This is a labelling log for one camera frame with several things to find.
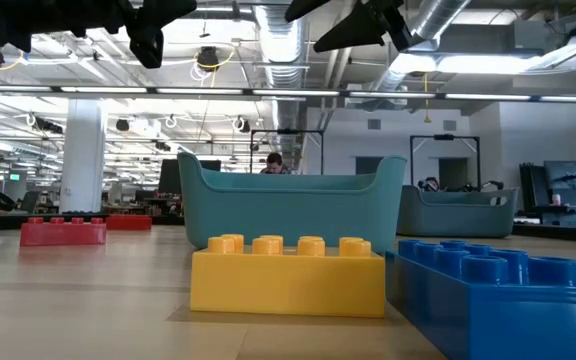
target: yellow cable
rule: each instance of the yellow cable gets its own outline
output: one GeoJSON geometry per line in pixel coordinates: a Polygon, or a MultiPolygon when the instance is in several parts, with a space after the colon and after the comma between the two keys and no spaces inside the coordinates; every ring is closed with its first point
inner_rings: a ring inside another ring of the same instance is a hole
{"type": "Polygon", "coordinates": [[[195,62],[197,63],[197,65],[199,65],[202,68],[213,69],[213,68],[220,67],[222,65],[227,64],[230,61],[230,59],[232,59],[232,57],[234,55],[235,55],[235,47],[233,46],[232,51],[230,52],[230,55],[228,55],[228,58],[226,58],[226,60],[220,62],[217,65],[204,65],[204,64],[200,63],[199,61],[197,61],[197,57],[199,56],[199,53],[195,54],[195,62]]]}
{"type": "Polygon", "coordinates": [[[19,63],[21,62],[21,60],[24,58],[24,52],[23,51],[19,51],[19,57],[17,58],[17,60],[12,63],[12,65],[8,65],[8,66],[4,66],[2,68],[0,68],[0,71],[5,71],[5,70],[10,70],[12,68],[14,68],[15,66],[19,65],[19,63]]]}
{"type": "MultiPolygon", "coordinates": [[[[212,73],[212,81],[210,81],[210,87],[215,86],[215,79],[217,78],[217,70],[212,73]]],[[[199,145],[199,139],[201,139],[201,133],[204,131],[204,124],[206,123],[206,117],[208,116],[208,108],[210,107],[210,99],[206,103],[206,110],[204,111],[204,118],[201,120],[201,125],[199,126],[199,131],[197,132],[197,142],[195,143],[195,151],[199,145]]]]}
{"type": "MultiPolygon", "coordinates": [[[[424,74],[424,91],[427,93],[428,92],[428,73],[424,74]]],[[[430,111],[429,108],[430,107],[430,100],[426,99],[426,118],[424,119],[425,123],[431,123],[432,120],[430,119],[430,111]]]]}

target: computer monitor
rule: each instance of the computer monitor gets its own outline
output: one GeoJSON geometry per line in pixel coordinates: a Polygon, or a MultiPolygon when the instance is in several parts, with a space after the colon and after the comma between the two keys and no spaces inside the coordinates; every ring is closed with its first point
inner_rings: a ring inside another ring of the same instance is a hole
{"type": "MultiPolygon", "coordinates": [[[[201,160],[199,162],[201,167],[206,170],[221,171],[221,161],[219,160],[201,160]]],[[[159,192],[181,194],[181,178],[177,160],[162,160],[161,173],[159,174],[159,192]]]]}
{"type": "Polygon", "coordinates": [[[141,202],[146,199],[152,199],[155,197],[154,191],[147,191],[147,190],[137,190],[135,191],[135,201],[141,202]]]}
{"type": "Polygon", "coordinates": [[[576,161],[544,161],[551,190],[576,190],[576,161]]]}

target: wooden floor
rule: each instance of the wooden floor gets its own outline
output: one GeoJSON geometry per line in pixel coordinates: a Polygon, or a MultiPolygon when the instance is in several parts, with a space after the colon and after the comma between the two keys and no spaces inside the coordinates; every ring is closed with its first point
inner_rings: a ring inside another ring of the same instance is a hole
{"type": "MultiPolygon", "coordinates": [[[[576,258],[576,243],[481,241],[576,258]]],[[[182,227],[99,247],[19,249],[0,232],[0,360],[444,359],[405,319],[191,313],[182,227]]]]}

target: overhead track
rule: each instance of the overhead track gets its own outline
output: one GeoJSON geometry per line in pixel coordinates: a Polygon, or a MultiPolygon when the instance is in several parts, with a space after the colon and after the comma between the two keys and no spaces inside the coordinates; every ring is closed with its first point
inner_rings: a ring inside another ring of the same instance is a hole
{"type": "Polygon", "coordinates": [[[53,96],[67,98],[128,98],[128,99],[224,99],[260,101],[285,98],[303,101],[307,98],[360,98],[360,99],[428,99],[445,101],[497,101],[576,104],[576,96],[514,95],[514,94],[458,94],[424,92],[379,92],[328,89],[234,89],[193,87],[70,87],[0,85],[0,94],[10,96],[53,96]]]}

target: white pillar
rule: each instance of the white pillar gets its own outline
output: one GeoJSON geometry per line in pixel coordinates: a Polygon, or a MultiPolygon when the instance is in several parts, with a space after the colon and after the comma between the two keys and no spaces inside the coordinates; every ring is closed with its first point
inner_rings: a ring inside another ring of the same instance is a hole
{"type": "Polygon", "coordinates": [[[59,211],[101,210],[107,116],[101,100],[71,99],[59,211]]]}

